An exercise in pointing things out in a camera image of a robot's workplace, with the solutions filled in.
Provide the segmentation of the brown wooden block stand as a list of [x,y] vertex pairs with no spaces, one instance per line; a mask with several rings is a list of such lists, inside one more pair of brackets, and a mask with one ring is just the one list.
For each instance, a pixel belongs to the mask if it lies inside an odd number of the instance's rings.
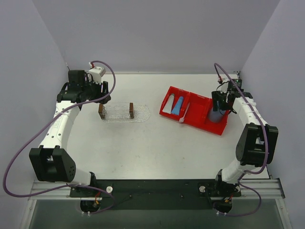
[[105,106],[103,104],[99,104],[98,114],[102,120],[105,119],[107,112],[106,112]]

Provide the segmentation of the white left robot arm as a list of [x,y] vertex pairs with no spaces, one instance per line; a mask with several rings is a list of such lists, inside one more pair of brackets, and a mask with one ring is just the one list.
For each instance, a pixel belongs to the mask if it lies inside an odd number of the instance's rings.
[[39,181],[81,185],[85,195],[90,197],[96,194],[98,185],[92,181],[92,173],[76,167],[67,153],[67,143],[83,102],[97,100],[105,104],[110,101],[108,82],[102,81],[105,72],[103,67],[68,72],[68,81],[57,95],[56,120],[50,125],[39,147],[32,148],[29,153]]

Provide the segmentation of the blue toothpaste tube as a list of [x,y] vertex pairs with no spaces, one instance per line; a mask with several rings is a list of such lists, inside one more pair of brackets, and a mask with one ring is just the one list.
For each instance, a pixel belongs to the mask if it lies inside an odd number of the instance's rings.
[[183,97],[183,96],[180,96],[179,99],[177,100],[177,102],[176,102],[174,108],[172,109],[171,114],[173,114],[173,115],[179,115],[180,109],[181,109],[182,104],[183,104],[183,100],[184,100],[184,97]]

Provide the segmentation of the white toothpaste tube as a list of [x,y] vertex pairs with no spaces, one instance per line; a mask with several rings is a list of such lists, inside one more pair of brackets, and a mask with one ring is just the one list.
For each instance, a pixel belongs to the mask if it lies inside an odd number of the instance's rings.
[[169,98],[168,98],[168,100],[167,100],[167,102],[166,102],[166,104],[163,108],[164,113],[171,114],[174,98],[175,98],[175,95],[170,94],[170,96],[169,96]]

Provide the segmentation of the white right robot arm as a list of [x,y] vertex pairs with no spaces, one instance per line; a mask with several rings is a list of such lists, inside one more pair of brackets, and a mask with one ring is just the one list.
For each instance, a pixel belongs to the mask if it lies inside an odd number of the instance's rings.
[[225,115],[239,116],[243,131],[235,148],[235,159],[221,169],[215,179],[215,189],[222,195],[238,191],[238,182],[245,174],[264,170],[274,157],[278,128],[270,126],[256,108],[252,95],[242,89],[242,80],[221,82],[212,92],[212,108],[208,119],[220,123]]

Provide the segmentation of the clear acrylic rack plate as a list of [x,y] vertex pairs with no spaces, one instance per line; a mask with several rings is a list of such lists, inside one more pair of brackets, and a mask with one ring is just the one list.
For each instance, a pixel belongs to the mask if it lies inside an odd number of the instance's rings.
[[105,110],[107,112],[105,120],[121,121],[130,119],[129,103],[106,104]]

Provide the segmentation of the blue plastic cup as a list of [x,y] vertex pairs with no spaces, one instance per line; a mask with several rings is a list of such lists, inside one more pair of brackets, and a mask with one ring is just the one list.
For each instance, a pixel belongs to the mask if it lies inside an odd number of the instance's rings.
[[214,110],[214,108],[212,107],[209,110],[208,119],[213,123],[219,123],[223,119],[224,115],[225,115],[225,110],[221,110],[219,107],[217,107],[216,110]]

